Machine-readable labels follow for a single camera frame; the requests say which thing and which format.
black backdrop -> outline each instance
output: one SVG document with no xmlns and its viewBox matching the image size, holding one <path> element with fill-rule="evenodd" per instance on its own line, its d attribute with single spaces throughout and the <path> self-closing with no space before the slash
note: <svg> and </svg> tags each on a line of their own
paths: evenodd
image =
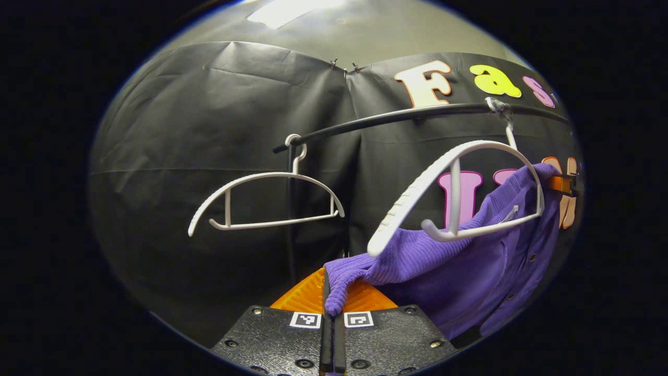
<svg viewBox="0 0 668 376">
<path fill-rule="evenodd" d="M 450 4 L 508 43 L 560 93 L 595 199 L 576 248 L 545 294 L 435 373 L 663 373 L 658 344 L 665 315 L 652 268 L 665 249 L 654 198 L 663 178 L 651 165 L 660 160 L 634 154 L 659 150 L 652 64 L 660 62 L 654 50 L 660 11 L 642 1 Z M 10 374 L 233 372 L 126 297 L 100 254 L 86 207 L 93 124 L 130 73 L 178 29 L 172 22 L 197 5 L 3 4 L 11 100 L 7 342 L 17 354 Z M 502 13 L 516 20 L 513 27 L 497 17 Z"/>
<path fill-rule="evenodd" d="M 287 291 L 286 227 L 220 232 L 200 224 L 186 235 L 195 209 L 223 182 L 251 173 L 285 171 L 286 153 L 271 149 L 291 133 L 307 133 L 348 120 L 410 108 L 396 72 L 434 60 L 452 67 L 451 103 L 481 103 L 488 95 L 473 83 L 468 67 L 490 64 L 515 82 L 535 72 L 478 54 L 431 53 L 374 62 L 344 75 L 299 52 L 246 42 L 210 42 L 181 47 L 151 59 L 120 90 L 100 122 L 90 158 L 88 195 L 94 229 L 115 275 L 147 309 L 193 341 L 213 347 L 252 304 L 270 305 Z M 503 98 L 546 108 L 536 96 Z M 551 113 L 566 116 L 560 103 Z M 537 116 L 514 117 L 514 138 L 532 163 L 545 156 L 580 162 L 570 124 Z M 506 142 L 497 116 L 469 114 L 385 124 L 309 142 L 302 174 L 332 188 L 344 218 L 293 226 L 298 279 L 347 248 L 366 252 L 387 210 L 426 166 L 446 150 L 476 139 Z M 512 155 L 480 151 L 462 168 L 488 178 L 476 191 L 477 208 L 496 184 L 494 172 L 521 167 Z M 233 223 L 286 216 L 286 179 L 235 187 Z M 326 212 L 327 192 L 295 183 L 295 217 Z M 561 267 L 580 227 L 585 197 L 572 228 L 561 231 L 541 286 Z M 204 214 L 221 217 L 223 200 Z M 419 229 L 424 218 L 440 227 L 444 193 L 436 183 L 402 223 Z"/>
</svg>

metal bolt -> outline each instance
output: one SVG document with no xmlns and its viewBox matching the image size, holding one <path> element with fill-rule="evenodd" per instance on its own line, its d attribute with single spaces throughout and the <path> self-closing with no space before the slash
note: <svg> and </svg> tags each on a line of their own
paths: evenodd
<svg viewBox="0 0 668 376">
<path fill-rule="evenodd" d="M 298 367 L 301 367 L 301 368 L 311 368 L 311 367 L 313 367 L 313 362 L 308 360 L 308 359 L 299 359 L 298 361 L 295 362 L 295 364 Z"/>
<path fill-rule="evenodd" d="M 258 367 L 256 365 L 252 366 L 250 369 L 252 369 L 253 371 L 258 371 L 258 372 L 269 374 L 269 372 L 267 372 L 266 369 L 264 369 L 262 367 Z"/>
<path fill-rule="evenodd" d="M 356 360 L 356 361 L 352 362 L 350 365 L 355 369 L 364 369 L 364 368 L 368 368 L 371 365 L 371 363 L 369 363 L 369 362 L 367 362 L 363 359 L 360 359 L 360 360 Z"/>
<path fill-rule="evenodd" d="M 415 371 L 415 367 L 404 368 L 401 371 L 399 371 L 399 375 L 407 375 L 408 373 L 411 373 L 413 371 Z"/>
</svg>

black plastic sheet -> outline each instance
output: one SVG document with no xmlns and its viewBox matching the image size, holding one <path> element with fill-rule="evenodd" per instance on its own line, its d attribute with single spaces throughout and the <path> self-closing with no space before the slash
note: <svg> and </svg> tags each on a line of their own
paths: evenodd
<svg viewBox="0 0 668 376">
<path fill-rule="evenodd" d="M 102 250 L 130 293 L 176 330 L 205 347 L 215 345 L 250 305 L 269 306 L 290 287 L 286 228 L 218 231 L 224 200 L 204 213 L 192 238 L 187 229 L 199 205 L 225 183 L 252 173 L 285 171 L 287 154 L 272 153 L 289 134 L 307 134 L 411 107 L 402 70 L 440 60 L 452 68 L 450 103 L 482 102 L 468 67 L 501 69 L 522 89 L 510 104 L 545 108 L 523 86 L 536 72 L 474 54 L 422 54 L 344 72 L 309 56 L 270 45 L 216 42 L 156 56 L 110 104 L 90 161 L 89 200 Z M 551 109 L 567 116 L 558 102 Z M 516 116 L 518 150 L 532 163 L 554 156 L 562 166 L 582 156 L 572 128 L 537 116 Z M 294 226 L 297 276 L 304 278 L 344 249 L 356 255 L 405 188 L 450 148 L 470 140 L 506 142 L 505 124 L 491 114 L 453 115 L 386 124 L 308 144 L 300 173 L 320 180 L 341 200 L 345 218 Z M 492 175 L 519 168 L 510 155 L 483 150 L 462 158 L 462 170 L 484 182 L 479 207 L 496 188 Z M 253 181 L 232 190 L 233 223 L 287 218 L 288 179 Z M 329 211 L 326 191 L 295 185 L 298 217 Z M 554 275 L 579 223 L 560 235 Z M 404 221 L 418 229 L 430 218 L 443 226 L 444 192 L 434 182 Z"/>
</svg>

white plastic hanger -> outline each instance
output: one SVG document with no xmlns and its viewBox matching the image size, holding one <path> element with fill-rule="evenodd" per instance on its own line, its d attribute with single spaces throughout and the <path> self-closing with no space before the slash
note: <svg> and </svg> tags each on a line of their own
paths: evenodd
<svg viewBox="0 0 668 376">
<path fill-rule="evenodd" d="M 289 145 L 290 141 L 293 138 L 299 137 L 298 134 L 291 134 L 289 135 L 286 140 L 285 144 L 286 146 Z M 195 212 L 195 216 L 192 218 L 190 221 L 190 227 L 188 227 L 188 235 L 192 236 L 192 234 L 195 232 L 195 227 L 197 226 L 197 222 L 199 221 L 200 217 L 204 213 L 204 210 L 218 197 L 220 197 L 223 193 L 225 194 L 225 224 L 221 225 L 218 222 L 216 222 L 213 219 L 209 219 L 209 223 L 211 226 L 215 227 L 216 229 L 221 229 L 221 230 L 229 230 L 229 229 L 251 229 L 251 228 L 260 228 L 260 227 L 270 227 L 270 226 L 279 226 L 279 225 L 291 225 L 294 223 L 302 223 L 302 222 L 308 222 L 308 221 L 317 221 L 318 219 L 327 219 L 327 218 L 332 218 L 336 217 L 337 215 L 340 215 L 341 217 L 344 217 L 345 214 L 343 212 L 343 206 L 341 202 L 339 201 L 339 198 L 336 197 L 334 192 L 326 186 L 325 184 L 322 184 L 318 180 L 315 180 L 312 177 L 308 177 L 305 175 L 300 175 L 299 174 L 299 161 L 304 159 L 306 157 L 306 144 L 302 145 L 302 151 L 301 154 L 295 158 L 293 161 L 293 170 L 291 173 L 280 173 L 280 172 L 275 172 L 275 173 L 259 173 L 259 174 L 253 174 L 253 175 L 248 175 L 241 177 L 239 179 L 233 180 L 226 185 L 223 185 L 218 191 L 213 193 L 211 196 L 209 196 L 208 199 L 202 203 L 202 205 L 197 209 Z M 287 178 L 293 178 L 293 179 L 301 179 L 301 180 L 306 180 L 310 181 L 311 183 L 314 183 L 320 187 L 322 187 L 324 190 L 326 190 L 329 195 L 330 195 L 330 201 L 329 201 L 329 214 L 325 215 L 317 215 L 315 217 L 307 217 L 307 218 L 298 218 L 298 219 L 286 219 L 283 221 L 273 221 L 273 222 L 260 222 L 260 223 L 248 223 L 248 224 L 240 224 L 240 225 L 233 225 L 232 220 L 230 218 L 230 190 L 233 187 L 236 187 L 237 185 L 246 183 L 247 181 L 251 180 L 256 180 L 256 179 L 263 179 L 265 177 L 287 177 Z"/>
<path fill-rule="evenodd" d="M 503 103 L 493 98 L 487 98 L 486 101 L 492 110 L 496 112 L 501 110 L 500 104 L 503 105 Z M 401 196 L 399 196 L 399 199 L 394 203 L 392 208 L 387 212 L 387 215 L 381 221 L 380 225 L 373 233 L 373 236 L 367 244 L 367 253 L 369 256 L 376 257 L 382 253 L 382 251 L 387 246 L 387 243 L 392 238 L 392 235 L 395 233 L 397 228 L 399 228 L 403 220 L 406 218 L 411 209 L 413 209 L 413 206 L 415 206 L 427 188 L 432 184 L 432 181 L 434 181 L 443 172 L 443 170 L 447 169 L 448 167 L 450 167 L 451 173 L 450 190 L 452 192 L 450 230 L 449 232 L 440 231 L 430 219 L 425 219 L 421 223 L 422 229 L 433 240 L 436 240 L 437 242 L 452 242 L 455 240 L 473 238 L 484 235 L 486 233 L 507 229 L 526 221 L 530 221 L 536 217 L 540 217 L 544 208 L 544 197 L 542 187 L 540 186 L 540 179 L 538 179 L 536 170 L 531 165 L 529 160 L 522 153 L 517 151 L 515 138 L 512 134 L 512 119 L 510 119 L 510 117 L 506 117 L 506 119 L 508 121 L 508 125 L 506 126 L 506 135 L 508 136 L 508 143 L 510 146 L 504 143 L 497 143 L 496 141 L 471 141 L 450 149 L 450 151 L 437 159 L 422 174 L 420 174 L 420 176 L 417 177 L 417 179 L 415 179 L 411 185 L 408 186 L 408 188 L 401 194 Z M 531 175 L 536 181 L 536 213 L 519 219 L 503 221 L 502 223 L 498 223 L 496 225 L 488 225 L 461 231 L 459 230 L 461 207 L 460 157 L 478 149 L 498 149 L 506 151 L 507 153 L 518 157 L 529 168 Z"/>
</svg>

